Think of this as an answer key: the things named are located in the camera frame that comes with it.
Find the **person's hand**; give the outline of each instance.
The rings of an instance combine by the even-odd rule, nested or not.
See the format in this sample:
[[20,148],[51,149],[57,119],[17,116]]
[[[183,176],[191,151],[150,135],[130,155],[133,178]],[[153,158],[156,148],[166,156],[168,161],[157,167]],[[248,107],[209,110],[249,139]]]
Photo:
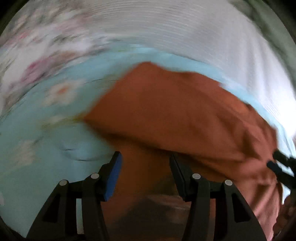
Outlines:
[[279,210],[279,215],[273,227],[274,234],[278,234],[286,226],[294,211],[295,207],[292,207],[291,198],[288,196],[285,199],[284,205]]

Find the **light blue bed sheet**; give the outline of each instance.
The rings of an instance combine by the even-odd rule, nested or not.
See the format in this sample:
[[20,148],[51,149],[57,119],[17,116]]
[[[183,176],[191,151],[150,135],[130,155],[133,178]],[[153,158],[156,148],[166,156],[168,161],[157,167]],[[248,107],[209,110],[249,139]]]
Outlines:
[[[278,147],[283,153],[296,156],[293,142],[283,127],[251,95],[217,69],[156,49],[117,43],[108,51],[43,80],[1,118],[0,215],[10,227],[26,236],[60,180],[83,180],[110,161],[114,150],[87,126],[76,122],[76,116],[87,111],[126,71],[144,61],[169,70],[198,72],[221,82],[223,88],[251,104],[276,128]],[[77,80],[81,85],[75,89],[77,94],[71,103],[44,105],[51,87]],[[82,228],[80,208],[78,229]]]

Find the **silver screw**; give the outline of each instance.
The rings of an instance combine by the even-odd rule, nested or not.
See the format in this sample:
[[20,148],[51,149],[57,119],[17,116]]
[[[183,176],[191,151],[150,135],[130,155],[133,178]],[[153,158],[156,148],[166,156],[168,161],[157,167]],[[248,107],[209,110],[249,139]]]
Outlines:
[[98,179],[99,178],[99,174],[98,173],[93,173],[92,175],[91,175],[91,178],[92,179]]
[[59,184],[60,184],[61,186],[65,186],[67,183],[68,183],[67,180],[61,180],[61,181],[59,182]]
[[226,184],[227,186],[231,186],[231,185],[232,185],[232,181],[230,181],[230,180],[225,180],[225,184]]
[[192,175],[193,179],[200,179],[201,176],[198,173]]

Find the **folded cloth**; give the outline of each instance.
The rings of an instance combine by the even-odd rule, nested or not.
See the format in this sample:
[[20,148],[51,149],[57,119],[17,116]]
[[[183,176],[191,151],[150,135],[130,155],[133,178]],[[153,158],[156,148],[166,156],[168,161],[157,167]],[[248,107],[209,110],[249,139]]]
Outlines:
[[114,199],[154,194],[171,176],[170,151],[179,152],[208,180],[232,180],[271,240],[282,196],[280,183],[266,167],[277,148],[276,132],[218,82],[142,63],[84,121],[123,155]]

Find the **brown fabric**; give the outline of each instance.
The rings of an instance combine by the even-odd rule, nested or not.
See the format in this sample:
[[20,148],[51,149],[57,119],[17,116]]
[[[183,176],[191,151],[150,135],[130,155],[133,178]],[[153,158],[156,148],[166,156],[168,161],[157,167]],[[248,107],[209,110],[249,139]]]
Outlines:
[[[275,130],[218,82],[142,63],[84,120],[123,155],[116,195],[157,192],[171,176],[169,151],[179,152],[207,179],[232,180],[271,239],[282,193],[266,167],[276,149]],[[125,210],[135,202],[126,202]]]

